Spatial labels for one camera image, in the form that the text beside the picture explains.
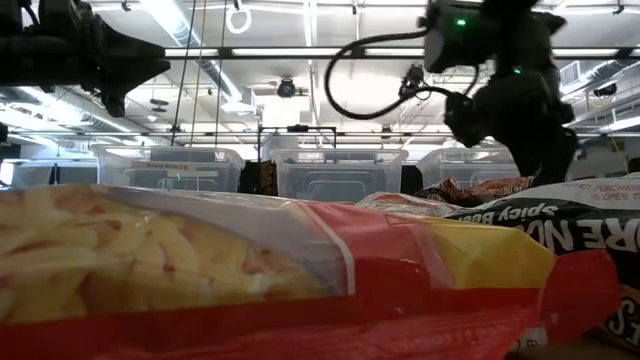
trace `plastic storage bin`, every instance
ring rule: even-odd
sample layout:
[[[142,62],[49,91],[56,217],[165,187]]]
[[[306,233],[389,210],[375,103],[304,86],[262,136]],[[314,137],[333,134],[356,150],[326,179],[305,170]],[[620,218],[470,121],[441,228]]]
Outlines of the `plastic storage bin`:
[[[469,187],[520,176],[507,149],[439,149],[420,160],[417,167],[425,188],[449,177],[460,186]]]
[[[98,184],[174,191],[237,192],[244,161],[233,150],[94,146]]]
[[[273,150],[278,196],[358,202],[378,191],[400,192],[404,150]]]

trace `chip bag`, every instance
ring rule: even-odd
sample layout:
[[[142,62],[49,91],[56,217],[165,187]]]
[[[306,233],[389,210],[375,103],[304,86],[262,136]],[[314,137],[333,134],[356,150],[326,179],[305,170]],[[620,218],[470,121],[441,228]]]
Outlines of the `chip bag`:
[[[9,359],[497,360],[618,305],[604,251],[347,205],[42,187],[0,225]]]

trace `hanging wire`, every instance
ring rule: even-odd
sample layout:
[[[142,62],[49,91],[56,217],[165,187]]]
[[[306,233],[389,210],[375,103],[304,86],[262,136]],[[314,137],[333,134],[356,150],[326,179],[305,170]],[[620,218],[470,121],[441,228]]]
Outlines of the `hanging wire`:
[[[227,7],[229,6],[229,0],[225,0],[224,1],[224,8],[225,10],[227,9]],[[220,47],[224,48],[224,37],[227,33],[227,26],[225,25],[227,23],[227,13],[228,11],[224,12],[224,18],[222,19],[222,39],[220,40]],[[222,62],[223,60],[220,59],[220,71],[218,71],[218,84],[222,84]],[[218,85],[218,106],[216,107],[216,135],[214,137],[214,147],[218,147],[218,128],[220,126],[220,102],[222,100],[222,86]]]
[[[197,5],[197,1],[198,0],[193,0],[193,10],[191,11],[191,23],[189,24],[189,37],[187,37],[187,54],[189,53],[189,50],[191,49],[191,38],[193,37],[193,24],[195,23],[195,19],[196,19],[196,5]],[[182,66],[182,76],[180,78],[180,88],[178,90],[178,103],[176,104],[176,117],[173,121],[173,129],[172,133],[171,133],[171,146],[173,146],[173,144],[176,141],[176,133],[178,131],[178,114],[180,113],[180,104],[181,104],[181,100],[182,100],[182,90],[184,89],[184,79],[185,76],[187,75],[187,62],[188,60],[185,59],[184,60],[184,65]]]
[[[200,31],[200,33],[202,34],[202,42],[204,43],[204,34],[205,34],[205,27],[207,25],[207,0],[204,0],[204,10],[202,11],[202,30]],[[200,54],[198,55],[198,63],[200,64],[202,61],[202,48],[203,46],[200,46]],[[198,92],[200,92],[200,76],[202,74],[202,71],[198,71],[198,75],[196,76],[196,97],[193,100],[194,104],[193,104],[193,118],[191,119],[191,138],[189,139],[189,147],[193,147],[193,134],[195,132],[196,129],[196,113],[197,113],[197,109],[198,109]]]

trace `ceiling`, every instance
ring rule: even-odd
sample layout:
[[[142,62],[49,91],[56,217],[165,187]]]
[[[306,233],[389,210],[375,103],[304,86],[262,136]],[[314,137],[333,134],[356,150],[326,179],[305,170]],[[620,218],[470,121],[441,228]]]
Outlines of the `ceiling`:
[[[416,31],[416,19],[424,14],[426,3],[426,0],[245,0],[241,5],[250,9],[252,22],[244,33],[234,34],[225,25],[225,7],[233,8],[233,1],[175,1],[181,2],[188,19],[193,16],[194,28],[201,34],[202,43],[211,47],[342,47],[358,37]],[[308,12],[306,1],[309,1]],[[121,1],[88,2],[93,5],[94,12],[117,31],[163,47],[177,46],[163,26],[138,1],[127,1],[131,8],[129,12],[122,10]],[[539,4],[543,9],[558,9],[558,13],[568,20],[568,26],[553,38],[555,46],[624,47],[640,44],[640,32],[633,30],[638,28],[637,23],[640,21],[640,0],[622,1],[628,11],[620,15],[613,15],[610,11],[615,9],[616,1],[570,0],[558,8],[561,3],[562,0],[544,0]],[[357,15],[352,12],[353,4],[358,7]],[[233,17],[235,26],[242,25],[242,17],[242,14]],[[421,42],[421,39],[417,39],[389,45],[420,46]],[[401,78],[413,63],[416,62],[341,61],[333,75],[334,96],[351,111],[378,110],[397,99]],[[558,66],[564,67],[568,63],[564,61],[558,63]],[[297,87],[305,89],[307,111],[301,113],[300,121],[308,125],[315,123],[337,126],[344,131],[364,132],[379,131],[380,124],[390,124],[394,131],[442,128],[440,114],[444,103],[437,94],[424,102],[409,101],[405,106],[372,122],[353,121],[341,116],[325,101],[321,86],[327,66],[327,61],[324,60],[314,60],[311,65],[307,60],[224,60],[219,66],[233,84],[253,89],[257,95],[257,104],[266,104],[267,109],[270,107],[268,104],[276,98],[274,85],[282,77],[293,78]],[[480,83],[487,75],[488,73],[482,74]],[[443,75],[432,76],[430,81],[451,90],[462,90],[469,85],[472,78],[471,69],[458,68]],[[183,93],[179,96],[181,83]],[[312,87],[318,104],[317,119],[313,119],[309,111],[308,90]],[[73,91],[86,96],[78,89]],[[151,109],[155,107],[149,103],[152,98],[167,101],[167,112],[152,113]],[[168,131],[176,120],[177,124],[187,131],[243,131],[257,128],[256,115],[225,113],[219,110],[218,100],[218,92],[215,91],[211,79],[200,71],[195,62],[172,61],[171,70],[141,85],[128,95],[124,124],[129,123],[136,129],[152,131]],[[574,97],[572,101],[584,101],[584,96]],[[156,116],[157,119],[150,121],[150,115]],[[238,141],[233,137],[221,139]],[[179,143],[189,141],[191,139],[180,139]],[[204,137],[195,138],[193,141],[211,142]]]

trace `black machine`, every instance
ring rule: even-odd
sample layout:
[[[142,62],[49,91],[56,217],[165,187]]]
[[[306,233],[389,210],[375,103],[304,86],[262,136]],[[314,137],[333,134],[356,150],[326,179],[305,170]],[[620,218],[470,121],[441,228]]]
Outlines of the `black machine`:
[[[342,115],[371,120],[389,113],[420,92],[447,97],[445,124],[466,147],[493,137],[505,145],[522,176],[535,176],[534,184],[565,180],[577,148],[577,136],[563,127],[573,119],[570,105],[562,103],[559,74],[552,59],[551,36],[566,21],[550,13],[531,11],[537,0],[484,0],[482,3],[437,0],[421,18],[421,31],[373,36],[341,49],[325,74],[325,92]],[[442,73],[455,66],[472,66],[476,76],[464,93],[422,84],[399,94],[399,99],[371,114],[342,108],[330,89],[331,72],[347,52],[367,44],[424,38],[424,69]],[[473,97],[479,65],[494,61],[494,74]]]
[[[31,0],[0,0],[0,86],[80,85],[122,117],[125,95],[170,68],[164,48],[118,33],[85,2],[40,0],[38,15]]]

